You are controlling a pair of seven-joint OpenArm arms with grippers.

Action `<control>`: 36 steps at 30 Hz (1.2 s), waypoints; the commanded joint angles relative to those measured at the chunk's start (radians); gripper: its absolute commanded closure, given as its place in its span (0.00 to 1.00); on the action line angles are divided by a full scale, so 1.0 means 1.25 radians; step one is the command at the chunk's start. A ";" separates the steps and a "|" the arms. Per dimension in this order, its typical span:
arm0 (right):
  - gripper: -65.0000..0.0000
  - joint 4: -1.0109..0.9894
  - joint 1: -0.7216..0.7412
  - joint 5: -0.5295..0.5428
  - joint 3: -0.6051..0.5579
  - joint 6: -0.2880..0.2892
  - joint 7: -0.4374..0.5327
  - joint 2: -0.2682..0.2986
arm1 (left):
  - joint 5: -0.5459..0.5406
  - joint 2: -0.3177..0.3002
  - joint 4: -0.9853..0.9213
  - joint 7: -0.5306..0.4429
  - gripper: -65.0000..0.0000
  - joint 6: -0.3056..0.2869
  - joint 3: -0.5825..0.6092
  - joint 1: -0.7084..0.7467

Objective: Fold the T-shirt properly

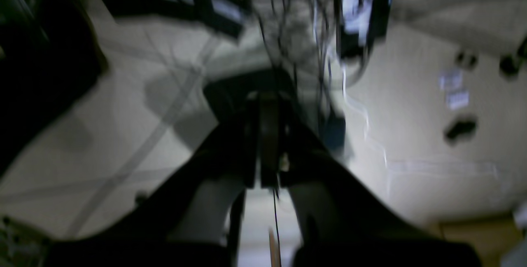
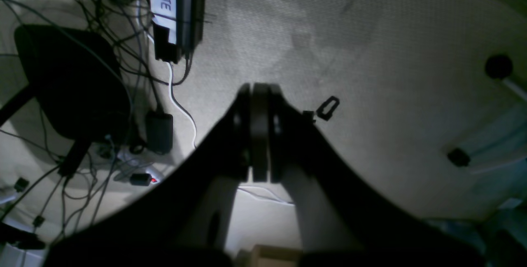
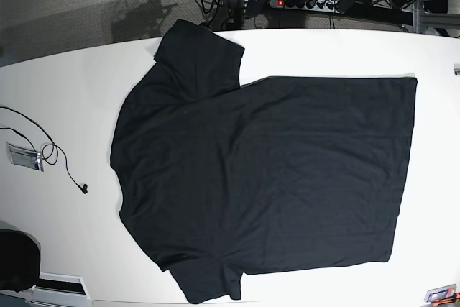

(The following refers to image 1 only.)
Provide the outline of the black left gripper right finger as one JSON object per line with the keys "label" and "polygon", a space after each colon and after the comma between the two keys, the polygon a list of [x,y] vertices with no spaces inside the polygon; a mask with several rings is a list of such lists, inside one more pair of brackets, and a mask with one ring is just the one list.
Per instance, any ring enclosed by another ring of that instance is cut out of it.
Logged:
{"label": "black left gripper right finger", "polygon": [[295,267],[480,267],[472,246],[397,216],[332,158],[277,94],[260,97],[262,186],[288,192],[301,230]]}

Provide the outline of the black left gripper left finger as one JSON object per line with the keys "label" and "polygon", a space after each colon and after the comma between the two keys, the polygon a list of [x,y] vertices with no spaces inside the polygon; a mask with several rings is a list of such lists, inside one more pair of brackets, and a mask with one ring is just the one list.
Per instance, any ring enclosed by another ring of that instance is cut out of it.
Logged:
{"label": "black left gripper left finger", "polygon": [[257,94],[221,122],[141,205],[84,239],[55,243],[47,267],[231,267],[227,215],[255,181]]}

